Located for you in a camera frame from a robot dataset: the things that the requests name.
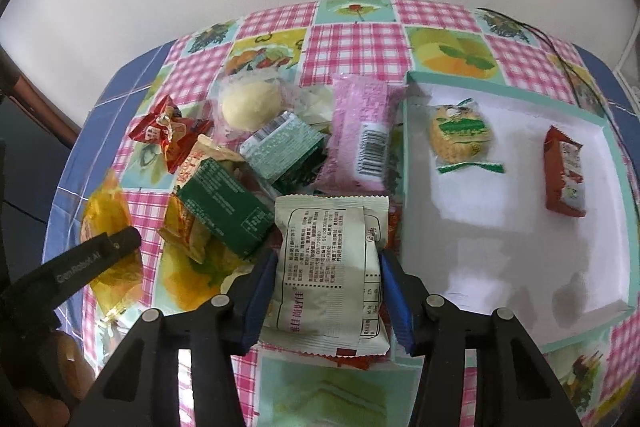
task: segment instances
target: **yellow snack package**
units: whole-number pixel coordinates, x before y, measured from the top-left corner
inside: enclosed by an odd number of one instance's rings
[[[174,183],[174,190],[169,196],[164,221],[158,230],[160,236],[178,251],[202,264],[205,256],[205,245],[211,237],[209,230],[199,222],[193,214],[182,204],[175,193],[191,179],[198,169],[200,162],[206,158],[213,158],[231,172],[237,163],[244,158],[232,150],[216,146],[212,140],[201,134],[191,149],[191,152],[178,168]]]
[[[115,172],[109,170],[100,187],[86,202],[80,227],[84,242],[106,232],[112,235],[131,224],[129,205]],[[92,280],[89,285],[105,316],[121,312],[142,296],[142,258],[140,250],[123,257]]]
[[[207,243],[201,264],[194,263],[175,245],[165,243],[160,260],[159,282],[178,309],[187,312],[218,295],[225,278],[241,266],[251,265],[242,261],[216,237],[211,237]]]

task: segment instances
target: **red snack package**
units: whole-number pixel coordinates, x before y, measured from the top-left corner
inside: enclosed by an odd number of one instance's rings
[[[187,158],[198,135],[206,133],[211,125],[210,120],[183,118],[178,106],[166,95],[129,133],[129,138],[142,143],[158,143],[166,169],[173,174]]]
[[[545,137],[546,207],[570,217],[584,217],[584,178],[580,165],[582,144],[551,126]]]

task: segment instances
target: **round bun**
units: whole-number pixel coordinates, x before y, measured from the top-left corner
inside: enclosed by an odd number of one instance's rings
[[[450,114],[447,114],[447,111],[450,109],[450,106],[443,105],[439,107],[433,115],[429,127],[429,142],[431,143],[431,147],[433,147],[436,155],[446,163],[454,164],[472,161],[481,152],[484,152],[488,142],[472,141],[456,143],[450,140],[440,129],[440,122],[437,120],[438,118],[449,120]],[[464,108],[463,111],[465,112],[465,118],[469,120],[481,120],[480,115],[469,108]]]
[[[255,132],[281,113],[282,98],[278,84],[257,80],[229,86],[221,106],[229,127]]]

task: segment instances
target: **table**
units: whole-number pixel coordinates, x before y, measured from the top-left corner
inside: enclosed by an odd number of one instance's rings
[[[457,42],[483,68],[434,57],[425,44]],[[564,60],[598,90],[628,148],[627,166],[640,166],[640,122],[609,68],[584,49],[551,37]],[[422,0],[323,0],[268,9],[215,24],[168,42],[125,65],[111,79],[92,109],[69,157],[49,217],[44,259],[75,246],[84,202],[111,167],[121,179],[133,225],[142,235],[144,306],[151,306],[161,239],[156,232],[167,198],[164,176],[153,184],[129,179],[127,165],[135,142],[126,133],[151,103],[170,94],[180,106],[204,102],[216,78],[247,67],[279,66],[300,86],[330,84],[330,74],[369,74],[401,81],[408,70],[457,73],[478,82],[500,82],[576,103],[569,80],[550,48],[530,32],[500,26],[480,10]],[[575,86],[580,106],[598,111],[593,95]],[[638,189],[629,168],[636,200]],[[84,345],[87,359],[100,365],[96,352],[95,298],[85,288],[60,310],[63,327]],[[556,375],[572,397],[585,426],[619,414],[640,365],[640,312],[613,328],[594,332],[590,341],[548,354]],[[258,354],[254,348],[234,360],[236,383],[248,425],[258,425]],[[474,367],[465,373],[462,426],[473,425]],[[180,380],[181,392],[187,385]],[[181,418],[190,425],[190,407]]]

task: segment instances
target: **black cable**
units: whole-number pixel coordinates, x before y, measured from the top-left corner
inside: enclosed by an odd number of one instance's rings
[[[4,203],[8,204],[11,208],[15,208],[15,210],[17,210],[18,212],[21,212],[25,216],[29,216],[31,217],[31,219],[35,219],[36,221],[41,222],[43,225],[47,224],[47,221],[44,221],[43,219],[40,219],[39,217],[36,217],[33,214],[28,213],[26,210],[22,210],[19,206],[11,203],[10,201],[4,200]]]
[[[581,83],[583,83],[585,86],[587,86],[587,88],[593,94],[593,97],[595,98],[595,100],[598,102],[598,105],[602,109],[604,115],[607,117],[607,120],[609,121],[609,124],[613,129],[613,132],[616,134],[616,137],[618,138],[618,143],[620,144],[620,147],[622,147],[622,149],[624,150],[624,152],[626,154],[626,157],[631,162],[631,168],[633,169],[634,176],[636,177],[636,186],[638,187],[639,183],[640,183],[640,178],[638,177],[638,170],[636,169],[636,163],[634,162],[633,158],[629,154],[629,149],[626,147],[626,144],[625,144],[624,140],[622,139],[622,135],[620,134],[618,126],[613,121],[613,119],[609,116],[609,111],[607,110],[608,108],[604,106],[604,104],[602,103],[602,100],[600,99],[600,95],[596,92],[596,90],[593,89],[593,87],[591,87],[591,85],[583,77],[581,77],[580,74],[576,70],[574,70],[574,67],[570,63],[568,63],[566,60],[564,60],[564,58],[561,57],[561,55],[559,54],[558,50],[554,46],[554,44],[551,41],[551,39],[549,38],[549,36],[545,32],[543,32],[541,29],[536,28],[535,26],[532,26],[531,24],[527,24],[526,22],[521,22],[521,21],[519,21],[517,19],[514,19],[513,17],[509,17],[508,15],[505,15],[504,13],[500,13],[500,12],[498,12],[496,10],[491,10],[490,8],[479,8],[479,9],[482,10],[482,11],[485,11],[487,13],[491,13],[491,14],[497,15],[498,17],[502,17],[503,19],[506,19],[508,21],[511,21],[512,23],[517,24],[521,28],[529,30],[537,38],[539,38],[542,41],[544,41],[544,43],[551,48],[551,50],[554,52],[554,55],[558,59],[558,63],[560,64],[560,67],[562,68],[562,72],[566,76],[566,79],[569,82],[569,86],[571,87],[572,93],[574,94],[575,103],[577,103],[578,107],[580,107],[580,108],[581,108],[580,99],[578,98],[578,94],[577,94],[577,92],[575,90],[575,86],[574,86],[574,83],[572,82],[572,78],[571,78],[571,73],[569,73],[569,71],[571,71],[576,76],[576,78],[578,78],[581,81]],[[607,103],[613,104],[608,98],[605,98],[605,100],[607,100]],[[636,202],[636,198],[635,197],[633,197],[633,200],[634,200],[634,207],[636,209],[636,216],[637,216],[638,220],[640,221],[640,209],[638,209],[638,203]]]

